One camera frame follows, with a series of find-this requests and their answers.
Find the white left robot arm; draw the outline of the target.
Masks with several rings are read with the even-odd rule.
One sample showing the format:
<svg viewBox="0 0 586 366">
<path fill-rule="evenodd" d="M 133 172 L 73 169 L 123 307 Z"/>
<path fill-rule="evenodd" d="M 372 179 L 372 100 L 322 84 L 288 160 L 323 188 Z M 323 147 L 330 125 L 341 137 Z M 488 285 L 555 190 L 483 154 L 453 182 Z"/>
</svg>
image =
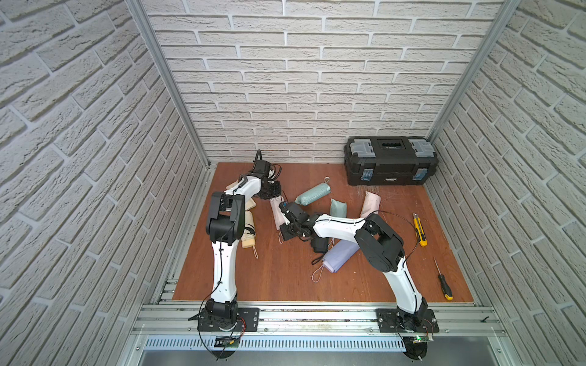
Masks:
<svg viewBox="0 0 586 366">
<path fill-rule="evenodd" d="M 214 284 L 204 312 L 223 328 L 237 322 L 236 257 L 246 227 L 246 203 L 255 196 L 269 200 L 281 193 L 279 181 L 246 175 L 232 188 L 212 194 L 206 233 L 212 242 Z"/>
</svg>

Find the small mint green sleeve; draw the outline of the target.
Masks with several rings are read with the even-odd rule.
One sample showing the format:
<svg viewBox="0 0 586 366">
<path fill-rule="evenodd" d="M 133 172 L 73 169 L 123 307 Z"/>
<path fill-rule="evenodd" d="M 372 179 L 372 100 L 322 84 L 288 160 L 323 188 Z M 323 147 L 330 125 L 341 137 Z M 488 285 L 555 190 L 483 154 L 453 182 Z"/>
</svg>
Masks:
<svg viewBox="0 0 586 366">
<path fill-rule="evenodd" d="M 331 198 L 330 215 L 332 217 L 347 218 L 347 203 Z"/>
</svg>

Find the mint green sleeved umbrella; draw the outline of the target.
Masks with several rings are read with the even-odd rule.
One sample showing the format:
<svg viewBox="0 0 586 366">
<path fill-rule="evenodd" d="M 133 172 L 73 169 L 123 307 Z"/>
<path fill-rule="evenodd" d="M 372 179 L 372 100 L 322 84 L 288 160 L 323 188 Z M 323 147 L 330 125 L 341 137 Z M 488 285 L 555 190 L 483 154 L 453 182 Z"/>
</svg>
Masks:
<svg viewBox="0 0 586 366">
<path fill-rule="evenodd" d="M 309 204 L 324 198 L 331 193 L 331 187 L 329 186 L 329 177 L 325 177 L 324 181 L 306 192 L 303 192 L 295 199 L 295 203 L 301 206 L 308 206 Z"/>
</svg>

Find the yellow utility knife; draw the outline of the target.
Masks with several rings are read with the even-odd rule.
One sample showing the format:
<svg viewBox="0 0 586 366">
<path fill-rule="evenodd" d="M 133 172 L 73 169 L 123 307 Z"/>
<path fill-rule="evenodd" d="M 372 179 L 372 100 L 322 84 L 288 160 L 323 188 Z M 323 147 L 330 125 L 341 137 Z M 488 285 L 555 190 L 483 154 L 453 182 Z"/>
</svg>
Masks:
<svg viewBox="0 0 586 366">
<path fill-rule="evenodd" d="M 423 224 L 421 222 L 421 218 L 416 213 L 413 213 L 414 219 L 414 226 L 418 237 L 419 245 L 422 247 L 426 247 L 428 245 L 427 237 L 424 231 Z"/>
</svg>

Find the light pink sleeved umbrella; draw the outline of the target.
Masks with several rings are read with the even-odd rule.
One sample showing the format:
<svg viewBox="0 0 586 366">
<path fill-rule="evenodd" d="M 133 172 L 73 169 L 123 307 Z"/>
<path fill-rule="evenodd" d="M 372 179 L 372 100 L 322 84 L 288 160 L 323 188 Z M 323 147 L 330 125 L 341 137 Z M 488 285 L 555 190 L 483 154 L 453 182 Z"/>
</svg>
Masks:
<svg viewBox="0 0 586 366">
<path fill-rule="evenodd" d="M 277 198 L 271 198 L 269 200 L 269 202 L 270 202 L 271 208 L 273 210 L 273 217 L 274 217 L 274 220 L 276 223 L 276 230 L 277 230 L 277 234 L 278 234 L 278 239 L 279 239 L 279 242 L 281 244 L 283 244 L 284 238 L 283 238 L 283 234 L 281 231 L 281 226 L 283 224 L 285 224 L 286 226 L 289 224 L 288 219 L 285 217 L 285 215 L 282 213 L 281 209 L 279 208 L 279 205 L 281 203 L 283 203 L 284 201 L 283 201 L 282 196 L 279 196 Z"/>
</svg>

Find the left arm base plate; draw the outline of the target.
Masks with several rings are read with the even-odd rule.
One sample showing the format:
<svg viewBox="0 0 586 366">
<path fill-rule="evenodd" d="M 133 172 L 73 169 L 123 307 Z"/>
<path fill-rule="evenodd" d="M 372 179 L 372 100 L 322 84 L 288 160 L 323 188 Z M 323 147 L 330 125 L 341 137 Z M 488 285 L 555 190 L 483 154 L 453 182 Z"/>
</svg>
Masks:
<svg viewBox="0 0 586 366">
<path fill-rule="evenodd" d="M 206 310 L 201 311 L 195 318 L 198 320 L 199 332 L 256 332 L 259 323 L 258 307 L 239 308 L 235 316 L 229 318 L 210 314 Z"/>
</svg>

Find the black yellow screwdriver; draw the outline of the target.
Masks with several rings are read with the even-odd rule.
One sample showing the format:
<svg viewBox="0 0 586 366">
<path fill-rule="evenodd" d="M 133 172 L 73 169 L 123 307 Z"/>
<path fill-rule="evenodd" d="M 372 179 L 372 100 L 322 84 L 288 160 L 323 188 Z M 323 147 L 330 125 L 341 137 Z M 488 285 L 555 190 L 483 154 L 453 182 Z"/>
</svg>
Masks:
<svg viewBox="0 0 586 366">
<path fill-rule="evenodd" d="M 433 260 L 434 260 L 434 264 L 436 265 L 436 270 L 438 272 L 438 280 L 440 283 L 441 291 L 442 291 L 445 299 L 447 299 L 448 301 L 452 301 L 453 300 L 453 292 L 447 282 L 447 279 L 446 279 L 445 275 L 441 272 L 436 258 L 433 258 Z"/>
</svg>

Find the beige umbrella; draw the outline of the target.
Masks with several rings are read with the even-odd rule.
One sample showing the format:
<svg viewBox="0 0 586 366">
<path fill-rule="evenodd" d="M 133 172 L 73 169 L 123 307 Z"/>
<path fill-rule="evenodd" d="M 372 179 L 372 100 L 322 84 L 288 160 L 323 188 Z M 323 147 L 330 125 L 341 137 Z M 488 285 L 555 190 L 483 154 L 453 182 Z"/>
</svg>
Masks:
<svg viewBox="0 0 586 366">
<path fill-rule="evenodd" d="M 241 245 L 243 249 L 251 249 L 255 258 L 259 259 L 256 250 L 256 227 L 253 221 L 253 215 L 249 210 L 245 213 L 245 227 L 241 237 Z"/>
</svg>

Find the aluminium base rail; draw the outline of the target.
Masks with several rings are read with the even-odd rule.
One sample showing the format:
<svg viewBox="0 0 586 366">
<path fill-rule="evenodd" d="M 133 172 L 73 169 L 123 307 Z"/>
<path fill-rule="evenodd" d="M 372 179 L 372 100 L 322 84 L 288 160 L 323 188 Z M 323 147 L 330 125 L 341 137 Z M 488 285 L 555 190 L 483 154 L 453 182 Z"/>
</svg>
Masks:
<svg viewBox="0 0 586 366">
<path fill-rule="evenodd" d="M 225 325 L 201 315 L 194 301 L 164 301 L 140 308 L 119 365 L 137 365 L 146 350 L 221 351 L 217 340 L 237 337 L 234 352 L 312 351 L 403 352 L 407 340 L 486 339 L 499 365 L 519 365 L 501 319 L 492 307 L 472 303 L 430 303 L 420 332 L 390 320 L 395 303 L 252 301 L 239 305 L 241 320 Z"/>
</svg>

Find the black umbrella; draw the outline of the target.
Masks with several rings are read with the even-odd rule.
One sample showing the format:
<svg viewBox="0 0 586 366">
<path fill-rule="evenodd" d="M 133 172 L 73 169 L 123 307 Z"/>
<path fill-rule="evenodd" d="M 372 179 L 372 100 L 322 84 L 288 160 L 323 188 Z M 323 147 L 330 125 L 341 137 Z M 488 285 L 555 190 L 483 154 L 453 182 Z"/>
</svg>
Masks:
<svg viewBox="0 0 586 366">
<path fill-rule="evenodd" d="M 329 246 L 329 238 L 315 237 L 311 240 L 311 248 L 314 250 L 315 253 L 318 254 L 318 257 L 311 261 L 311 265 L 317 265 L 317 263 L 319 263 L 320 260 L 323 259 L 325 254 L 329 251 Z"/>
</svg>

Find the lilac sleeved umbrella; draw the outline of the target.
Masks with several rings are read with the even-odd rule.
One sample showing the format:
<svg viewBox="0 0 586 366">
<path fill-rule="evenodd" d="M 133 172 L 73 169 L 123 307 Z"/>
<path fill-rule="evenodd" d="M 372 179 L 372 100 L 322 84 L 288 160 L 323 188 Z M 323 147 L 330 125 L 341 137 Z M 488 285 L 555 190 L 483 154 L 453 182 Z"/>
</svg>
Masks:
<svg viewBox="0 0 586 366">
<path fill-rule="evenodd" d="M 319 267 L 312 273 L 311 280 L 314 283 L 320 281 L 322 273 L 327 270 L 329 273 L 337 273 L 340 269 L 358 252 L 359 245 L 348 240 L 341 240 L 331 247 L 328 251 L 312 261 L 312 265 Z"/>
</svg>

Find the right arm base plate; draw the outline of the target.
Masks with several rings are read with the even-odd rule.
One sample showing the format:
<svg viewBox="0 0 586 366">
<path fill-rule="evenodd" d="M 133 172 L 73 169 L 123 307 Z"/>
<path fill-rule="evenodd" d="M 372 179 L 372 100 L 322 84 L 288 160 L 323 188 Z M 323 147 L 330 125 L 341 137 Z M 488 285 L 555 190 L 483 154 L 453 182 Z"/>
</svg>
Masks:
<svg viewBox="0 0 586 366">
<path fill-rule="evenodd" d="M 375 310 L 381 333 L 438 333 L 440 328 L 432 309 L 424 308 L 416 314 L 408 314 L 398 307 Z"/>
</svg>

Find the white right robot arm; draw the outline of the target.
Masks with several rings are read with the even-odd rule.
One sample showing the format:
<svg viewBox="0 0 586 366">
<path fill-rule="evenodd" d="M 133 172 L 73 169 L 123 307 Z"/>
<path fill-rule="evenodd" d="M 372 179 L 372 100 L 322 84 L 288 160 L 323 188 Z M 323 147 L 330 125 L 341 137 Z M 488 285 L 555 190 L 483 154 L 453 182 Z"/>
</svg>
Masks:
<svg viewBox="0 0 586 366">
<path fill-rule="evenodd" d="M 325 213 L 309 215 L 294 202 L 281 203 L 279 209 L 285 217 L 280 226 L 285 241 L 297 236 L 310 241 L 315 253 L 325 255 L 331 239 L 358 245 L 369 264 L 384 274 L 395 294 L 398 326 L 416 332 L 424 325 L 428 305 L 408 270 L 403 239 L 376 212 L 349 219 Z"/>
</svg>

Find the beige umbrella sleeve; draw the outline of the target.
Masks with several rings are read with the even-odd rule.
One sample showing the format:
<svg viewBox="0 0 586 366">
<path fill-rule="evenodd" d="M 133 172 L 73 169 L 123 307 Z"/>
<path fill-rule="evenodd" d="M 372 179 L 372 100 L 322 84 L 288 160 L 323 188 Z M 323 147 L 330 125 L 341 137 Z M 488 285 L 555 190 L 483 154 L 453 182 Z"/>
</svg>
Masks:
<svg viewBox="0 0 586 366">
<path fill-rule="evenodd" d="M 234 181 L 233 183 L 231 183 L 230 185 L 228 185 L 226 187 L 226 190 L 229 192 L 235 192 L 238 195 L 242 195 L 242 190 L 240 188 L 238 188 L 239 186 L 239 181 Z M 254 207 L 256 207 L 256 201 L 254 201 L 253 198 L 250 198 L 247 202 L 246 202 L 246 210 L 252 210 L 254 209 Z"/>
</svg>

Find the black plastic toolbox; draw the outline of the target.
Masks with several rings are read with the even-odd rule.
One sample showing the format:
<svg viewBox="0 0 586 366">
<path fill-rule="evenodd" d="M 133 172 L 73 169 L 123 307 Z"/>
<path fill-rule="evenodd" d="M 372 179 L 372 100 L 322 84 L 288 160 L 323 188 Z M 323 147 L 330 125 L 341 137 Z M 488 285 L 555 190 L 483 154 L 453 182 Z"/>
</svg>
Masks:
<svg viewBox="0 0 586 366">
<path fill-rule="evenodd" d="M 349 185 L 422 185 L 438 154 L 423 137 L 351 137 L 343 148 Z"/>
</svg>

